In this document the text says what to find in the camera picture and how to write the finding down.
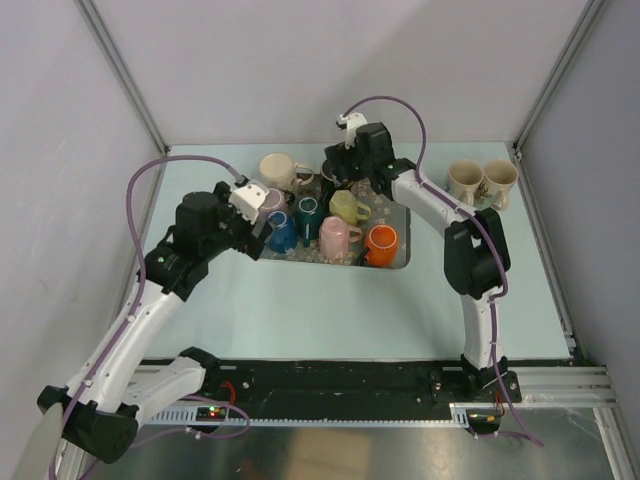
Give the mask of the black mug orange trim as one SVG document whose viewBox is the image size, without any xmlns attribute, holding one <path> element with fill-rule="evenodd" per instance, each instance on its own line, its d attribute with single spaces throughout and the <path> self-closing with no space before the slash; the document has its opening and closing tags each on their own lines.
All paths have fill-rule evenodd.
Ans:
<svg viewBox="0 0 640 480">
<path fill-rule="evenodd" d="M 339 183 L 336 182 L 333 177 L 332 169 L 328 160 L 325 160 L 321 166 L 321 176 L 321 190 L 319 199 L 322 203 L 328 203 L 337 190 L 349 190 L 352 186 L 352 183 L 348 181 Z"/>
</svg>

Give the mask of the cream mug with script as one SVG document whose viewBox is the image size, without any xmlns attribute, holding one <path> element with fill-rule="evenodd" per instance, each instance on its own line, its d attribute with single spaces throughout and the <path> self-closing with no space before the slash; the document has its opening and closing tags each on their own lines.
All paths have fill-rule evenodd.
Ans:
<svg viewBox="0 0 640 480">
<path fill-rule="evenodd" d="M 296 191 L 300 186 L 310 184 L 314 179 L 313 170 L 283 152 L 266 155 L 258 166 L 262 183 L 268 187 Z"/>
</svg>

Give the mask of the tall cream seahorse mug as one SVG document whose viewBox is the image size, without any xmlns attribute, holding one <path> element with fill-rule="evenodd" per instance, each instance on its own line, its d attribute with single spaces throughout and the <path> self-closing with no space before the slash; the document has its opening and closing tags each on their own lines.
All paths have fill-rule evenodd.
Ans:
<svg viewBox="0 0 640 480">
<path fill-rule="evenodd" d="M 483 178 L 479 164 L 468 159 L 457 160 L 447 170 L 445 191 L 456 200 L 474 206 L 475 194 Z"/>
</svg>

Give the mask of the cream coral pattern mug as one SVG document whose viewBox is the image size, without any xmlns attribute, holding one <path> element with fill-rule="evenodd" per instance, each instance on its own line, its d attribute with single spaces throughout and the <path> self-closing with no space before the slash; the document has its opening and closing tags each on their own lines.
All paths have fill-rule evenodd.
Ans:
<svg viewBox="0 0 640 480">
<path fill-rule="evenodd" d="M 485 203 L 498 211 L 509 207 L 509 194 L 518 181 L 518 170 L 505 159 L 490 160 L 484 166 L 482 198 Z"/>
</svg>

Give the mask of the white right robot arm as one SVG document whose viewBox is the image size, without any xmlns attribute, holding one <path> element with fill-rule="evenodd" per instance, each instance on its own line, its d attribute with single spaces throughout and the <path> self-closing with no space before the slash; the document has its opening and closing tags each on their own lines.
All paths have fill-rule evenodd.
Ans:
<svg viewBox="0 0 640 480">
<path fill-rule="evenodd" d="M 325 149 L 333 183 L 367 179 L 375 193 L 408 208 L 443 237 L 444 274 L 463 307 L 462 388 L 469 398 L 486 400 L 507 372 L 507 359 L 498 352 L 498 299 L 508 293 L 511 260 L 500 215 L 454 199 L 422 174 L 419 163 L 398 157 L 384 124 L 355 113 L 336 125 L 344 140 Z"/>
</svg>

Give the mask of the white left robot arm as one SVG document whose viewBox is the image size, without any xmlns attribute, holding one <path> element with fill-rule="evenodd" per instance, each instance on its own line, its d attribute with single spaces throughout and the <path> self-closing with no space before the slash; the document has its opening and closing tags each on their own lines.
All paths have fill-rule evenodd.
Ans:
<svg viewBox="0 0 640 480">
<path fill-rule="evenodd" d="M 258 259 L 272 228 L 260 220 L 268 187 L 251 180 L 185 195 L 175 222 L 142 264 L 133 291 L 80 372 L 63 387 L 47 386 L 42 410 L 59 404 L 62 437 L 105 464 L 120 459 L 144 423 L 177 400 L 214 397 L 221 389 L 218 359 L 189 347 L 143 383 L 130 383 L 163 326 L 206 278 L 209 264 L 232 249 Z"/>
</svg>

